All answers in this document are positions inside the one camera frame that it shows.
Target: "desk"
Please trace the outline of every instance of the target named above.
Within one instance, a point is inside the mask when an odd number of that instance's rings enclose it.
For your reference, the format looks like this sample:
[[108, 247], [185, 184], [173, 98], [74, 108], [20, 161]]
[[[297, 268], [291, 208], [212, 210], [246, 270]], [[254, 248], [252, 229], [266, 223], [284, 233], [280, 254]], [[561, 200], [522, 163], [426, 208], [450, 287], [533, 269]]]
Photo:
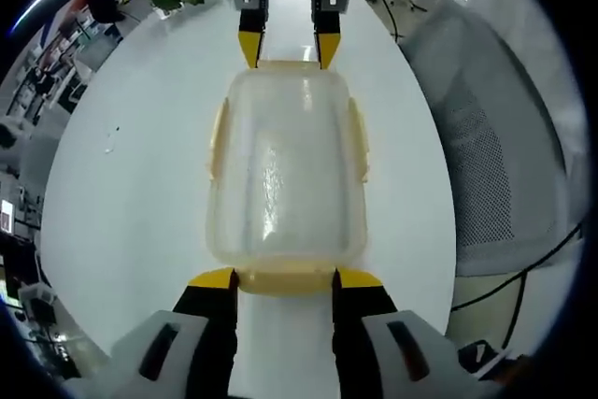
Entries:
[[[42, 264], [106, 351], [154, 311], [171, 309], [189, 279], [221, 266], [205, 243], [206, 165], [216, 112], [246, 67], [238, 17], [224, 3], [186, 18], [151, 15], [98, 71], [64, 131], [46, 193]], [[444, 332], [455, 222], [432, 115], [364, 0], [350, 0], [341, 21], [334, 70], [359, 102], [370, 145], [361, 266], [399, 308]], [[267, 27], [264, 58], [315, 58], [309, 0], [270, 0]], [[336, 397], [331, 323], [329, 294], [240, 294], [230, 393]]]

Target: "office chair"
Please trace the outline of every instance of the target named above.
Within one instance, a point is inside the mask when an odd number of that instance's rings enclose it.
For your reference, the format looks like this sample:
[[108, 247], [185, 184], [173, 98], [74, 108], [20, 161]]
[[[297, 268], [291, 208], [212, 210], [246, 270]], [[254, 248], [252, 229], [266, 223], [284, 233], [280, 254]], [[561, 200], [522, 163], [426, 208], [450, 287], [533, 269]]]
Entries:
[[447, 159], [457, 275], [536, 262], [573, 225], [560, 142], [531, 79], [486, 22], [450, 0], [401, 49]]

